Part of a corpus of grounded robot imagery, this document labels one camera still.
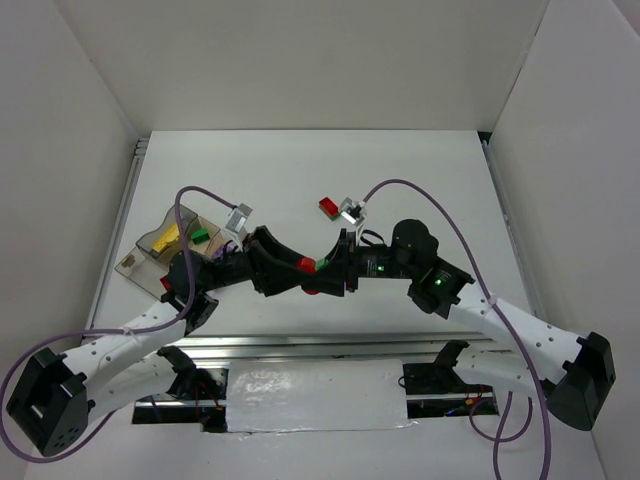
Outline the red rounded lego brick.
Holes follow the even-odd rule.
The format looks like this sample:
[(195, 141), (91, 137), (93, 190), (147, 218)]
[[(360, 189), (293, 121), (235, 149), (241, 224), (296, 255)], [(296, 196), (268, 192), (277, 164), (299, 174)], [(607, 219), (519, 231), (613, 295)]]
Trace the red rounded lego brick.
[[(316, 261), (312, 258), (309, 257), (302, 257), (296, 264), (296, 267), (307, 273), (310, 274), (311, 276), (315, 275), (317, 273), (317, 269), (316, 269)], [(316, 289), (312, 289), (311, 287), (309, 287), (306, 284), (302, 284), (301, 285), (301, 289), (307, 293), (308, 295), (318, 295), (319, 291)]]

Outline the green long lego brick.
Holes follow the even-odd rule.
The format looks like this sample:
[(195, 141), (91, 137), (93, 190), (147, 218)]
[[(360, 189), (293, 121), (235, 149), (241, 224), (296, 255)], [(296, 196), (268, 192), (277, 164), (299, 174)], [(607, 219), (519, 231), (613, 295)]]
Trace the green long lego brick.
[(206, 243), (210, 238), (210, 233), (206, 228), (200, 228), (194, 231), (191, 235), (191, 241), (194, 245)]

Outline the yellow rounded lego brick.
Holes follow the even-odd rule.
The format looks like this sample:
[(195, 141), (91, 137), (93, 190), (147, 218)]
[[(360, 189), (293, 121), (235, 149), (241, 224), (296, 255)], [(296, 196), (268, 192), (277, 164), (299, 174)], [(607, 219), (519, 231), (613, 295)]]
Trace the yellow rounded lego brick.
[(180, 239), (179, 235), (173, 236), (173, 237), (167, 237), (167, 236), (161, 237), (153, 243), (152, 250), (160, 254), (168, 247), (171, 247), (172, 245), (176, 244), (179, 241), (179, 239)]

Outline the purple rounded lego brick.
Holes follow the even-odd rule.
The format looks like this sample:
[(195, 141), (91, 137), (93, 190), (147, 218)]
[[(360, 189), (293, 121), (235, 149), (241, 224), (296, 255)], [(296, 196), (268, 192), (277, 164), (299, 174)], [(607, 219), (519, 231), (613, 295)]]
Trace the purple rounded lego brick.
[(212, 259), (216, 260), (218, 258), (222, 258), (225, 255), (229, 254), (231, 252), (232, 248), (227, 246), (227, 245), (223, 245), (220, 248), (218, 248), (212, 255)]

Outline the yellow long lego brick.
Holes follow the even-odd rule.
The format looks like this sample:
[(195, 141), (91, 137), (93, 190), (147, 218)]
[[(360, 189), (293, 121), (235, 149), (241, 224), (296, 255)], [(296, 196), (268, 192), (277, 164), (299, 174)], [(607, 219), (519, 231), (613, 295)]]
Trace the yellow long lego brick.
[(179, 238), (180, 238), (180, 231), (176, 223), (168, 227), (160, 237), (160, 239), (166, 243), (173, 243), (177, 241)]

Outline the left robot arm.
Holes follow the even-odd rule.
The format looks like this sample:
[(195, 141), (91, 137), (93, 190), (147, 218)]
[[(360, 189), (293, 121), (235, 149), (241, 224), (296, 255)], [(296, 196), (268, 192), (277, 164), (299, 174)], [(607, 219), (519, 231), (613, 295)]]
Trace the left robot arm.
[(163, 296), (146, 312), (120, 328), (93, 331), (89, 342), (63, 353), (43, 342), (25, 356), (6, 411), (38, 451), (26, 460), (45, 464), (72, 455), (89, 440), (92, 422), (144, 397), (218, 401), (218, 381), (175, 345), (217, 308), (209, 291), (250, 281), (275, 295), (315, 275), (315, 260), (279, 244), (263, 227), (241, 250), (216, 259), (177, 252)]

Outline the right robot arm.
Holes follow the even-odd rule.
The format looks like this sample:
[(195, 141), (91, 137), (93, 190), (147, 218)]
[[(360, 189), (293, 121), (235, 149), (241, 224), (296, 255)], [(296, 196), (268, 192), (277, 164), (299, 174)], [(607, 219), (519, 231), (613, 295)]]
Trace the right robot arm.
[(450, 342), (445, 365), (467, 384), (493, 385), (539, 397), (547, 411), (581, 431), (593, 429), (615, 383), (611, 344), (604, 336), (580, 335), (553, 326), (493, 295), (478, 275), (441, 258), (439, 242), (415, 219), (397, 223), (388, 245), (361, 246), (342, 231), (323, 259), (296, 261), (306, 291), (342, 295), (361, 278), (409, 280), (408, 296), (424, 313), (434, 314), (517, 353), (498, 360), (461, 342)]

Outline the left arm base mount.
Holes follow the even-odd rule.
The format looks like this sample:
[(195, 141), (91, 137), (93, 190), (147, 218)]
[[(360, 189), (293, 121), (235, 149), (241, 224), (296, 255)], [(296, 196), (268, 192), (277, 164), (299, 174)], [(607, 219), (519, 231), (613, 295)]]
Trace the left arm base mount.
[(194, 424), (205, 433), (226, 433), (228, 368), (205, 369), (175, 346), (162, 347), (159, 356), (176, 372), (169, 388), (135, 403), (134, 425)]

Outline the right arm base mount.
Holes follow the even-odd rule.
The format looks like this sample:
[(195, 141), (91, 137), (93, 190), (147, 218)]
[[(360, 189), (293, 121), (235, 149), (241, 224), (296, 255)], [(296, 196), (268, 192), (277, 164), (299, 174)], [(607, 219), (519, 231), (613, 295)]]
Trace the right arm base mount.
[(449, 341), (433, 362), (405, 363), (397, 383), (407, 397), (409, 419), (464, 417), (473, 407), (478, 415), (497, 415), (490, 386), (465, 383), (454, 371), (469, 344)]

